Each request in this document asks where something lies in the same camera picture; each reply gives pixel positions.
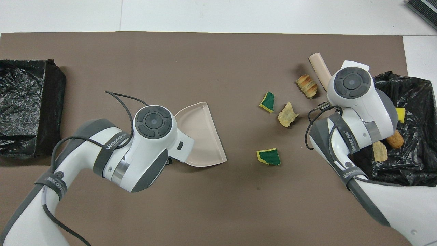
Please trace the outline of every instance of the gray strap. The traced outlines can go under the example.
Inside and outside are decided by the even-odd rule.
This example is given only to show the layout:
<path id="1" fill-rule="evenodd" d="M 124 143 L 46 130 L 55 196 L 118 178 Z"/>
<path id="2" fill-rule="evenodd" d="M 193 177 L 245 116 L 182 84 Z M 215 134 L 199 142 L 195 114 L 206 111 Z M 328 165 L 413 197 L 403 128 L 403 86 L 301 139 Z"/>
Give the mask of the gray strap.
<path id="1" fill-rule="evenodd" d="M 366 174 L 363 172 L 363 170 L 361 170 L 359 167 L 356 167 L 356 166 L 345 169 L 341 173 L 339 173 L 341 181 L 344 183 L 344 185 L 346 185 L 346 187 L 347 187 L 347 183 L 349 182 L 349 180 L 351 180 L 353 177 L 355 177 L 357 175 L 366 176 Z"/>
<path id="2" fill-rule="evenodd" d="M 93 172 L 97 175 L 100 175 L 103 177 L 103 171 L 105 169 L 106 164 L 109 161 L 109 158 L 111 158 L 112 153 L 114 152 L 115 148 L 120 145 L 126 138 L 129 138 L 129 134 L 121 131 L 117 134 L 115 134 L 105 145 L 103 148 L 100 149 L 100 153 L 96 158 L 96 161 L 94 162 L 93 166 Z"/>
<path id="3" fill-rule="evenodd" d="M 341 137 L 344 140 L 344 143 L 349 149 L 349 153 L 353 154 L 359 151 L 360 147 L 358 146 L 357 139 L 352 134 L 352 131 L 350 130 L 346 122 L 343 120 L 343 118 L 339 114 L 332 114 L 328 117 L 331 119 L 332 122 L 334 122 L 335 127 L 337 128 L 338 132 L 340 133 Z"/>
<path id="4" fill-rule="evenodd" d="M 35 184 L 42 184 L 47 185 L 50 189 L 56 192 L 59 196 L 59 200 L 62 199 L 62 197 L 67 192 L 67 185 L 62 180 L 62 178 L 58 177 L 56 174 L 53 174 L 51 172 L 45 172 L 43 173 L 37 181 L 35 181 Z"/>

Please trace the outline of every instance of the white dustpan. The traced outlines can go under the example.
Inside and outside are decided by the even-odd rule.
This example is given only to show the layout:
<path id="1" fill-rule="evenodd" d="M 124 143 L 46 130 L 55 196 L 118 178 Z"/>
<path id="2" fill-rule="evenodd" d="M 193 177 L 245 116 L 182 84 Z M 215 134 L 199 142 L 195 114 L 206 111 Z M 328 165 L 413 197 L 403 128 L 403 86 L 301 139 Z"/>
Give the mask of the white dustpan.
<path id="1" fill-rule="evenodd" d="M 185 163 L 195 167 L 207 167 L 227 160 L 205 102 L 182 109 L 174 118 L 178 128 L 194 139 L 193 149 Z"/>

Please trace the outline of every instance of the brush handle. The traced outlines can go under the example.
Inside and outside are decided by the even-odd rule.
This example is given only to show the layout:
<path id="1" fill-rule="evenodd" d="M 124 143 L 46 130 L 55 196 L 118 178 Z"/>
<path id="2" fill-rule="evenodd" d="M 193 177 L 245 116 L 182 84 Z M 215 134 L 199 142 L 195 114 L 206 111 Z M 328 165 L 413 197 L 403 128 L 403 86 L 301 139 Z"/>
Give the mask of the brush handle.
<path id="1" fill-rule="evenodd" d="M 319 77 L 320 83 L 323 86 L 323 89 L 328 88 L 329 80 L 331 79 L 331 73 L 328 70 L 328 67 L 326 67 L 325 62 L 323 61 L 322 56 L 320 53 L 312 54 L 309 57 L 309 62 L 311 63 L 314 71 L 317 74 L 317 77 Z"/>

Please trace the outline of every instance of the food scrap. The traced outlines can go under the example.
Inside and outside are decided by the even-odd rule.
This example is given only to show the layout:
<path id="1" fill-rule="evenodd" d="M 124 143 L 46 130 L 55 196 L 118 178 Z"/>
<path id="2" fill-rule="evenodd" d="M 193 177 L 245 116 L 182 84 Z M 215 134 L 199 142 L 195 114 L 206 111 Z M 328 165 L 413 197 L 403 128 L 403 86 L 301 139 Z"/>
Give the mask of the food scrap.
<path id="1" fill-rule="evenodd" d="M 309 75 L 305 74 L 299 77 L 299 79 L 296 80 L 296 84 L 307 98 L 312 99 L 316 95 L 317 85 Z"/>
<path id="2" fill-rule="evenodd" d="M 270 91 L 267 91 L 264 96 L 262 102 L 260 103 L 260 107 L 267 110 L 269 113 L 273 113 L 273 105 L 274 105 L 274 94 Z"/>
<path id="3" fill-rule="evenodd" d="M 293 107 L 291 106 L 291 103 L 288 102 L 287 105 L 285 105 L 284 109 L 279 113 L 277 119 L 283 125 L 284 127 L 289 127 L 290 123 L 293 122 L 296 117 L 299 114 L 296 114 L 293 111 Z"/>
<path id="4" fill-rule="evenodd" d="M 401 123 L 405 122 L 405 108 L 396 108 L 396 112 L 398 112 L 398 121 Z"/>
<path id="5" fill-rule="evenodd" d="M 272 164 L 277 166 L 281 163 L 276 148 L 272 148 L 268 150 L 259 150 L 257 151 L 257 156 L 258 156 L 258 161 L 265 163 L 267 165 Z"/>
<path id="6" fill-rule="evenodd" d="M 393 136 L 389 136 L 386 138 L 387 143 L 392 146 L 395 149 L 399 149 L 404 144 L 404 139 L 402 138 L 402 135 L 399 133 L 398 130 L 395 131 L 395 134 Z"/>
<path id="7" fill-rule="evenodd" d="M 373 146 L 373 157 L 377 162 L 387 161 L 387 148 L 381 141 L 375 142 L 372 144 Z"/>

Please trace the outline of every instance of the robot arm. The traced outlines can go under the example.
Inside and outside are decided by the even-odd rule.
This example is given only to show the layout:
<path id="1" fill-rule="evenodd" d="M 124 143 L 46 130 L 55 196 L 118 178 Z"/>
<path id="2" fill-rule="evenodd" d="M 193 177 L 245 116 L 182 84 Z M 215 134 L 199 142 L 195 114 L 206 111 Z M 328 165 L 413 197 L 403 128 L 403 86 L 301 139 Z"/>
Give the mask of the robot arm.
<path id="1" fill-rule="evenodd" d="M 348 158 L 393 135 L 396 128 L 395 108 L 374 88 L 368 69 L 345 61 L 332 76 L 328 100 L 344 108 L 343 115 L 335 113 L 316 121 L 310 141 L 376 221 L 393 227 L 413 245 L 437 245 L 437 188 L 370 181 Z"/>
<path id="2" fill-rule="evenodd" d="M 169 156 L 184 162 L 193 148 L 194 140 L 177 128 L 174 116 L 164 107 L 150 105 L 140 109 L 133 126 L 133 139 L 117 149 L 129 134 L 106 119 L 84 123 L 75 135 L 90 138 L 103 147 L 84 140 L 70 141 L 56 159 L 54 176 L 45 175 L 44 181 L 62 186 L 64 193 L 78 173 L 88 168 L 129 192 L 137 192 L 156 180 Z M 62 196 L 41 183 L 39 180 L 35 184 L 9 220 L 0 245 L 68 245 L 42 207 L 46 203 L 54 214 Z"/>

